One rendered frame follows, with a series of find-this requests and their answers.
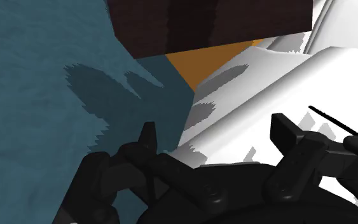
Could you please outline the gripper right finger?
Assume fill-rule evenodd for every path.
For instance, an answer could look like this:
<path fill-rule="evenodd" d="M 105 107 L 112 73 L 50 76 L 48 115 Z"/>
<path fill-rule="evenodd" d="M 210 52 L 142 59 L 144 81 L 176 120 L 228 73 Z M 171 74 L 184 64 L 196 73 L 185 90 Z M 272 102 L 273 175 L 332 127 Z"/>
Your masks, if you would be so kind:
<path fill-rule="evenodd" d="M 338 143 L 319 132 L 301 130 L 282 113 L 275 113 L 270 139 L 283 158 L 265 181 L 267 202 L 354 208 L 344 199 L 319 188 L 319 183 L 323 176 L 334 177 L 358 200 L 357 134 Z"/>

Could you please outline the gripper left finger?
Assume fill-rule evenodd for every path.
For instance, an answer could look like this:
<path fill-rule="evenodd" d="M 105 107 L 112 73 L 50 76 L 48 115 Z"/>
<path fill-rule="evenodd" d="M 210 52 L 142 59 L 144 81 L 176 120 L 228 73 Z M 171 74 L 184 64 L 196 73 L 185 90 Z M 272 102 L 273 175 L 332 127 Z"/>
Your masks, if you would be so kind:
<path fill-rule="evenodd" d="M 175 190 L 206 214 L 228 207 L 226 190 L 166 153 L 157 153 L 156 125 L 146 122 L 136 142 L 120 146 L 111 156 L 85 156 L 52 224 L 120 224 L 112 206 L 118 191 L 129 189 L 154 207 L 167 190 Z"/>

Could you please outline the thin black stick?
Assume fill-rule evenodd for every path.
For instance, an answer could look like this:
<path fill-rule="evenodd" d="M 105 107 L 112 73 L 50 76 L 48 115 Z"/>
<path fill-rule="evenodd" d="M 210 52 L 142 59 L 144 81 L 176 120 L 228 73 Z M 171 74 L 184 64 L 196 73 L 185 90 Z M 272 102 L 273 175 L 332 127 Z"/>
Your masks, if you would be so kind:
<path fill-rule="evenodd" d="M 321 110 L 319 110 L 319 109 L 317 109 L 317 108 L 315 108 L 313 106 L 309 106 L 308 108 L 311 109 L 312 111 L 314 111 L 315 113 L 317 113 L 318 115 L 322 116 L 326 120 L 329 120 L 331 123 L 337 125 L 341 129 L 347 131 L 351 135 L 358 136 L 358 132 L 356 132 L 355 130 L 353 130 L 350 127 L 346 126 L 345 124 L 341 123 L 340 121 L 338 121 L 337 119 L 333 118 L 332 116 L 329 116 L 329 115 L 325 114 L 324 112 L 322 112 Z"/>

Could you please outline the white furniture piece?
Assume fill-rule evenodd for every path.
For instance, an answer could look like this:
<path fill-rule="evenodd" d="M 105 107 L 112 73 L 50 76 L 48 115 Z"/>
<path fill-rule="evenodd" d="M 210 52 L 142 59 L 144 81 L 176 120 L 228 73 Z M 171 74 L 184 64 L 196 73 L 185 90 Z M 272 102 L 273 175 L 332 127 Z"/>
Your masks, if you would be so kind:
<path fill-rule="evenodd" d="M 251 46 L 199 84 L 175 159 L 192 168 L 277 165 L 275 113 L 338 143 L 351 135 L 309 106 L 358 132 L 358 0 L 315 0 L 313 10 L 310 32 Z M 319 186 L 358 203 L 334 177 Z"/>

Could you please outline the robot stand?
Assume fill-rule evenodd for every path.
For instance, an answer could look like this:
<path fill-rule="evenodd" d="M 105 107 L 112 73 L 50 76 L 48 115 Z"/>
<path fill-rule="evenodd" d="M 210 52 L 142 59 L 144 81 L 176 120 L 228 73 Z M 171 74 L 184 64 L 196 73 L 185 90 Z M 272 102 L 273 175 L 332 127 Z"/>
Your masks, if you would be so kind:
<path fill-rule="evenodd" d="M 106 0 L 135 59 L 310 31 L 313 0 Z"/>

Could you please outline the teal block furniture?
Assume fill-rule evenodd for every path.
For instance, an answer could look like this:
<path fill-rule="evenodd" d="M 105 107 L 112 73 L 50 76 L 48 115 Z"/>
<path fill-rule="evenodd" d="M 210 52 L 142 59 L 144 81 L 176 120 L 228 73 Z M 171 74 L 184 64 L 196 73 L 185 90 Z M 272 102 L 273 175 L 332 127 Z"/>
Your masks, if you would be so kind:
<path fill-rule="evenodd" d="M 0 224 L 52 224 L 82 158 L 146 121 L 173 150 L 192 100 L 165 56 L 124 49 L 107 0 L 0 0 Z"/>

